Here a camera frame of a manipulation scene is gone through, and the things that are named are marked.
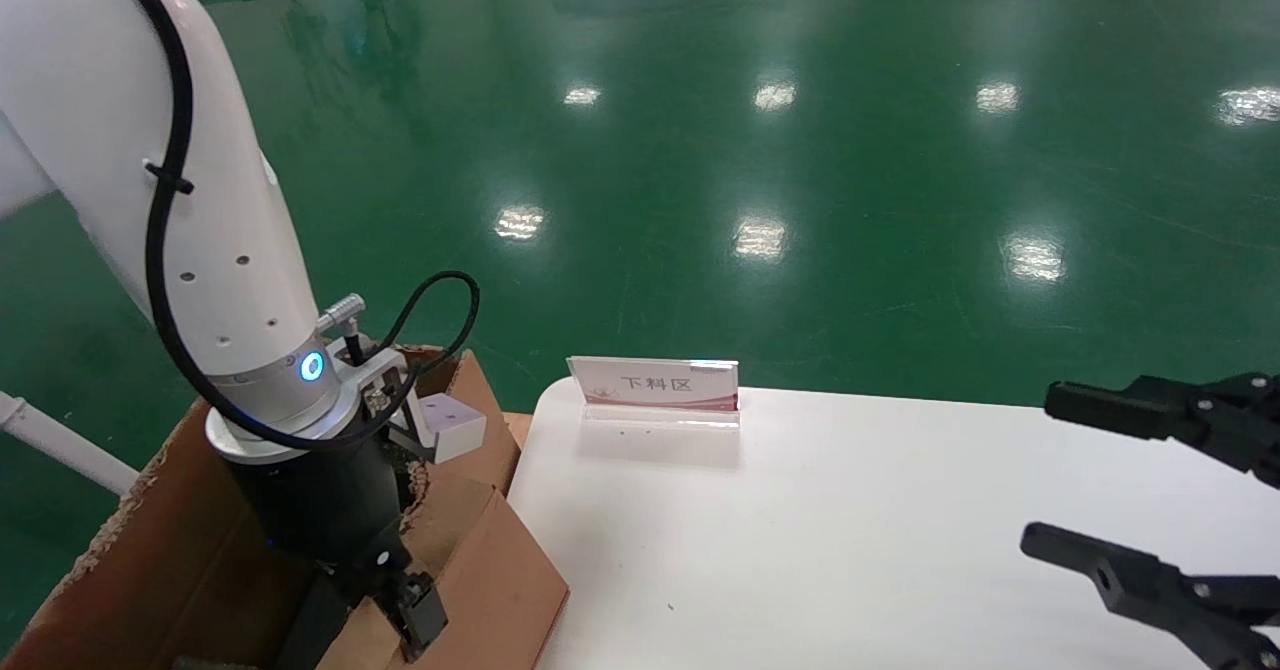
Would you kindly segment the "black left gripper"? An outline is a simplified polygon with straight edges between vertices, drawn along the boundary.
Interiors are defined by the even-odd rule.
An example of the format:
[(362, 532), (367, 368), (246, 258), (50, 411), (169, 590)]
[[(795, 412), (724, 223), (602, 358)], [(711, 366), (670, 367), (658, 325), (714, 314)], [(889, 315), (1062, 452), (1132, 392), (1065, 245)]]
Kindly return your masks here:
[(420, 660), (448, 625), (434, 579), (412, 569), (401, 539), (407, 471), (380, 439), (274, 462), (221, 455), (270, 546), (343, 575), (353, 596), (371, 600)]

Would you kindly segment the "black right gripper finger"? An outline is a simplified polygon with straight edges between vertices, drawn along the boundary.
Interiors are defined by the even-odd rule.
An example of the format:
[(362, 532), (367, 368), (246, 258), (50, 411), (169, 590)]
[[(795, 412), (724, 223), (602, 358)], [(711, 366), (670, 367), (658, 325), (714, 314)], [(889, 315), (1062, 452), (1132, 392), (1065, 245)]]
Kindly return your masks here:
[(1124, 389), (1059, 380), (1044, 413), (1060, 421), (1144, 441), (1176, 441), (1276, 489), (1277, 378), (1244, 373), (1204, 384), (1138, 377)]
[(1275, 669), (1279, 579), (1187, 575), (1160, 557), (1041, 521), (1020, 541), (1030, 557), (1089, 579), (1108, 612), (1165, 632), (1207, 669)]

